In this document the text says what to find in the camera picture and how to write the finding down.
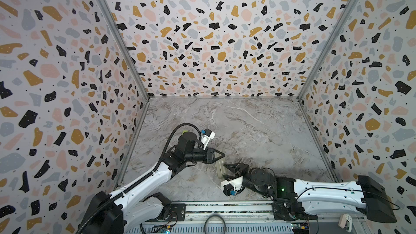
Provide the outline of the white remote control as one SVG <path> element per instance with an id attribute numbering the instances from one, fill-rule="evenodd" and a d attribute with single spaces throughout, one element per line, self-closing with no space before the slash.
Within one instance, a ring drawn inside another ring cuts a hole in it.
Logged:
<path id="1" fill-rule="evenodd" d="M 218 179 L 223 179 L 223 176 L 226 174 L 226 168 L 224 167 L 224 159 L 216 161 L 215 166 Z"/>

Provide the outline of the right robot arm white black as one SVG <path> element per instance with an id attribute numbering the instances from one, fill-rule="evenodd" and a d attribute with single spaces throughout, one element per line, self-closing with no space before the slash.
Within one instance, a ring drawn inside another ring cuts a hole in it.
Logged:
<path id="1" fill-rule="evenodd" d="M 271 199 L 275 220 L 292 222 L 341 213 L 363 215 L 377 223 L 397 222 L 385 188 L 367 175 L 350 182 L 321 183 L 280 177 L 270 168 L 250 168 L 242 162 L 224 167 L 232 175 L 223 175 L 223 193 L 237 196 L 248 189 Z"/>

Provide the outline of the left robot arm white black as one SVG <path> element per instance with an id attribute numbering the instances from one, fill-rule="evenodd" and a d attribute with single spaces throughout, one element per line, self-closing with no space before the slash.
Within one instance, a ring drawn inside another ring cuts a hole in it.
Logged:
<path id="1" fill-rule="evenodd" d="M 101 191 L 91 200 L 78 226 L 78 234 L 123 234 L 148 220 L 170 217 L 171 201 L 155 190 L 178 173 L 198 162 L 214 164 L 225 154 L 209 147 L 215 133 L 199 130 L 182 133 L 176 145 L 166 143 L 157 163 L 125 186 L 106 194 Z"/>

